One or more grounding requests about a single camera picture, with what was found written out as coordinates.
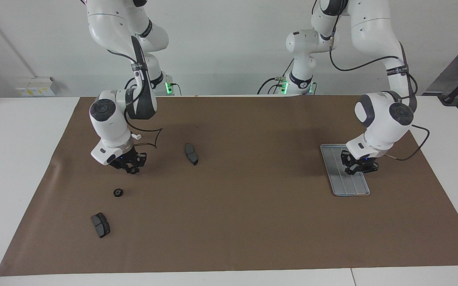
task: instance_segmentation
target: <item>black strap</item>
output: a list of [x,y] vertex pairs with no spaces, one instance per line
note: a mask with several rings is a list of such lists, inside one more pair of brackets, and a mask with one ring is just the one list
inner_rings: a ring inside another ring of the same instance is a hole
[[151,83],[151,88],[155,89],[155,87],[157,87],[157,85],[159,85],[163,79],[164,79],[164,73],[160,72],[160,76],[158,78],[155,78],[149,81],[149,83]]
[[147,25],[146,30],[142,32],[142,34],[139,34],[139,37],[141,38],[146,38],[149,33],[151,33],[151,29],[153,29],[153,23],[151,23],[151,20],[149,20],[149,24]]
[[401,75],[406,75],[409,72],[409,66],[408,65],[403,65],[400,67],[396,67],[393,69],[386,70],[387,76],[395,75],[395,74],[401,74]]
[[307,86],[309,86],[309,83],[311,83],[313,76],[311,78],[309,78],[308,80],[301,80],[301,79],[293,76],[293,73],[291,72],[291,73],[289,73],[289,78],[291,79],[291,81],[295,85],[298,86],[298,88],[305,89],[305,88],[307,88]]
[[142,64],[132,64],[132,70],[133,71],[142,71],[146,70],[147,67],[143,66]]

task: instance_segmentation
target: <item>black device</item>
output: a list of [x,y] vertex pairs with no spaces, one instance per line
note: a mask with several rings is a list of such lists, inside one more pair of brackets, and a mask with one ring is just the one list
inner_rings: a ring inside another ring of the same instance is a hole
[[123,195],[123,190],[122,189],[116,189],[113,192],[114,197],[121,197]]
[[376,158],[361,158],[356,160],[355,157],[346,150],[342,151],[340,159],[342,159],[342,164],[346,166],[344,171],[350,175],[356,174],[357,172],[362,172],[364,174],[375,172],[379,169]]
[[95,230],[97,231],[98,237],[103,238],[104,236],[111,233],[111,227],[109,226],[109,222],[103,215],[103,213],[98,213],[94,216],[91,216],[91,221],[95,226]]
[[113,166],[116,169],[125,169],[128,174],[137,174],[139,168],[143,167],[146,163],[146,153],[138,153],[135,150],[135,147],[129,152],[121,155],[120,157],[109,158],[111,162],[109,165]]
[[199,163],[199,158],[192,144],[185,144],[185,154],[187,155],[187,159],[192,163],[192,165],[196,166]]

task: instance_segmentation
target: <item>white cable clip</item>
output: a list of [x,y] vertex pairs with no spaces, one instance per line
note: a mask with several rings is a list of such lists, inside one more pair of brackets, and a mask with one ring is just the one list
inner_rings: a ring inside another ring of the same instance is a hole
[[142,136],[140,134],[134,134],[132,133],[132,138],[134,138],[135,140],[140,140],[140,138],[142,138]]

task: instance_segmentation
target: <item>white table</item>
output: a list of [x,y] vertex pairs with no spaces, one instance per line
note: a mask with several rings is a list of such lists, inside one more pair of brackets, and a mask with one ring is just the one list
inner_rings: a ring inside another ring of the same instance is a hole
[[[77,101],[0,99],[0,262]],[[418,98],[418,105],[414,123],[431,130],[422,151],[458,212],[458,110],[433,97]],[[412,132],[423,140],[423,131]],[[44,284],[451,286],[458,285],[458,266],[0,277],[0,285]]]

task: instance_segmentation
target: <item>wall socket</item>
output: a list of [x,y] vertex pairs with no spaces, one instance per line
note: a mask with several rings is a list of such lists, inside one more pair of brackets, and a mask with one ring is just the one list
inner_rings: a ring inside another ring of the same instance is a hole
[[20,79],[16,89],[21,96],[26,97],[56,96],[59,90],[52,77]]

